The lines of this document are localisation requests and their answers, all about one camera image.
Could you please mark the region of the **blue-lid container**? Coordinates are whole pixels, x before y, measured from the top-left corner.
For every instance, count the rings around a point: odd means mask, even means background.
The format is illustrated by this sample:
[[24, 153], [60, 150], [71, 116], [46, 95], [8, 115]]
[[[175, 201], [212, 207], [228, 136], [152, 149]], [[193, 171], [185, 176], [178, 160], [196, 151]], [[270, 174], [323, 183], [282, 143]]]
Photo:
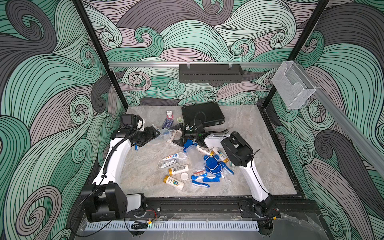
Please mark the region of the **blue-lid container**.
[[186, 150], [188, 158], [191, 162], [192, 170], [202, 170], [204, 169], [206, 163], [203, 156], [198, 150], [197, 146], [191, 145]]
[[170, 129], [160, 129], [159, 132], [160, 132], [160, 135], [157, 137], [157, 140], [160, 142], [168, 142], [168, 143], [171, 143], [174, 140], [177, 133], [176, 130], [170, 130]]

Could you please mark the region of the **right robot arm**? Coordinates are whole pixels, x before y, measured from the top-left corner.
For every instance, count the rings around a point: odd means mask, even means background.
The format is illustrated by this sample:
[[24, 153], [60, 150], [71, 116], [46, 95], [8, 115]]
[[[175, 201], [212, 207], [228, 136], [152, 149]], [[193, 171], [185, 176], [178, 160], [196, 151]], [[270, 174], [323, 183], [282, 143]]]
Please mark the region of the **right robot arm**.
[[256, 215], [265, 218], [278, 212], [271, 193], [266, 190], [254, 165], [254, 156], [257, 152], [253, 151], [238, 132], [229, 133], [228, 130], [205, 132], [202, 125], [183, 126], [181, 138], [176, 143], [184, 146], [185, 152], [190, 149], [199, 152], [196, 158], [187, 154], [193, 169], [210, 173], [216, 179], [222, 177], [224, 170], [230, 174], [234, 173], [228, 168], [227, 162], [239, 167], [250, 187]]

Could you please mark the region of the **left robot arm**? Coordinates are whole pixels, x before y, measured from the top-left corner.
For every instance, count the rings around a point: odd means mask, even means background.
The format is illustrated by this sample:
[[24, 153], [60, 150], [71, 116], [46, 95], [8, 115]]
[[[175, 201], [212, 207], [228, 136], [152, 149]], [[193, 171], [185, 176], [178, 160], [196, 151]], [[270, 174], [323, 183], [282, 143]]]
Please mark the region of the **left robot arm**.
[[146, 127], [143, 131], [134, 128], [113, 131], [110, 148], [100, 172], [81, 191], [81, 204], [90, 223], [125, 218], [156, 219], [156, 211], [149, 209], [145, 195], [125, 194], [120, 186], [120, 177], [131, 147], [145, 145], [160, 135], [160, 131], [154, 127]]

